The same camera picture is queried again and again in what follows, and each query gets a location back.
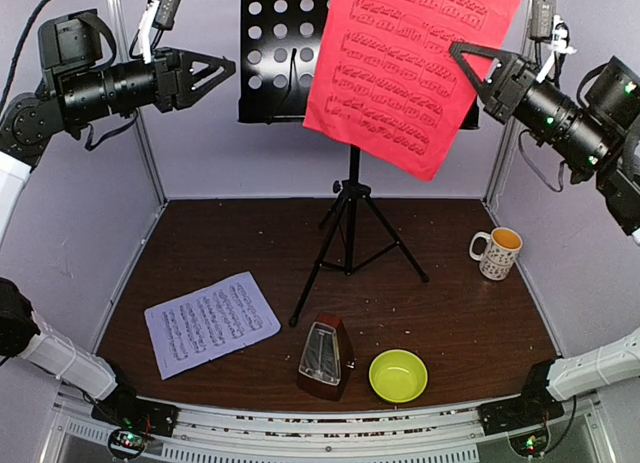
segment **lavender wall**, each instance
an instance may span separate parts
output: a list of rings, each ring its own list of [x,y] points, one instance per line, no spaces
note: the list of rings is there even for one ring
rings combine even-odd
[[[640,70],[639,0],[558,0],[579,53],[567,60],[563,89],[574,94],[582,76],[612,55]],[[555,171],[559,158],[545,147],[530,150]],[[640,326],[640,248],[609,216],[589,182],[549,192],[517,155],[499,199],[501,223],[522,233],[522,263],[567,356],[614,341]],[[611,416],[622,459],[640,453],[640,382],[600,392]]]
[[[0,85],[22,27],[39,0],[1,0]],[[56,0],[38,23],[106,0]],[[13,95],[40,81],[35,31],[20,61]],[[115,121],[96,125],[101,133]],[[123,270],[156,208],[131,132],[88,154],[66,135],[53,138],[23,194],[0,252],[0,275],[78,344],[91,347]],[[36,461],[57,385],[21,361],[0,369],[2,461]]]
[[[129,37],[145,0],[123,0]],[[519,49],[524,10],[507,40]],[[235,61],[240,57],[240,0],[183,0],[176,27],[163,45]],[[348,148],[299,124],[237,123],[239,75],[192,111],[145,113],[167,194],[173,198],[327,196],[346,176]],[[491,174],[502,127],[482,119],[482,130],[462,132],[433,182],[419,181],[365,155],[363,181],[381,196],[481,197]]]

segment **music stand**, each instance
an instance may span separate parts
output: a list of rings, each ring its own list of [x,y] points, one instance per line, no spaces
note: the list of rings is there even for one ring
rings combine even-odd
[[[322,31],[330,0],[241,0],[241,123],[300,121],[315,71]],[[464,128],[477,128],[479,109],[474,104]],[[400,248],[420,279],[429,277],[411,254],[398,232],[391,226],[371,198],[371,188],[360,183],[360,148],[351,146],[349,179],[333,184],[338,197],[320,222],[331,226],[313,264],[298,304],[289,320],[296,326],[320,268],[344,272],[349,276],[394,248]],[[364,201],[392,238],[392,243],[371,257],[354,264],[358,202]],[[347,213],[344,236],[344,265],[325,261],[340,221]]]

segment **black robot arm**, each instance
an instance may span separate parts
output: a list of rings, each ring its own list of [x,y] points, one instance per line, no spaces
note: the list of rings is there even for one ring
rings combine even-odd
[[[538,81],[539,69],[522,55],[456,42],[450,53],[478,92],[485,112],[505,124],[511,117],[529,128],[539,145],[548,143],[565,159],[571,183],[596,175],[596,187],[627,235],[640,244],[640,77],[613,57],[585,76],[579,105],[552,82]],[[497,60],[483,80],[465,54]],[[581,91],[597,78],[585,101]]]
[[[98,65],[101,35],[111,57]],[[32,168],[56,133],[79,140],[90,122],[116,113],[128,117],[149,104],[163,113],[189,108],[235,73],[226,58],[175,48],[153,50],[150,63],[113,65],[115,39],[95,9],[45,22],[38,43],[42,82],[35,93],[14,98],[0,119],[0,151]]]

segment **red sheet music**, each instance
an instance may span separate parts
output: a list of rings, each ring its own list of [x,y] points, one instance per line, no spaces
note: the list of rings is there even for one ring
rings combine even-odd
[[[304,125],[431,180],[476,95],[449,46],[502,46],[520,2],[331,0]]]

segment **wooden floor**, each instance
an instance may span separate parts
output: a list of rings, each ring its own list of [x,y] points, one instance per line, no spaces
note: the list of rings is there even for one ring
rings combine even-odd
[[[328,200],[174,202],[129,281],[99,354],[120,365],[144,396],[255,410],[392,408],[368,383],[376,354],[405,348],[430,373],[431,406],[519,392],[531,364],[555,352],[517,271],[485,280],[468,243],[492,223],[478,201],[382,200],[380,208],[431,277],[420,282],[399,250],[347,277],[322,270],[297,328],[287,325],[320,247]],[[369,210],[358,216],[356,255],[389,242]],[[341,257],[341,245],[331,253]],[[145,325],[146,308],[251,271],[282,323],[276,336],[162,381]],[[318,312],[341,317],[357,368],[340,402],[296,387],[307,331]]]

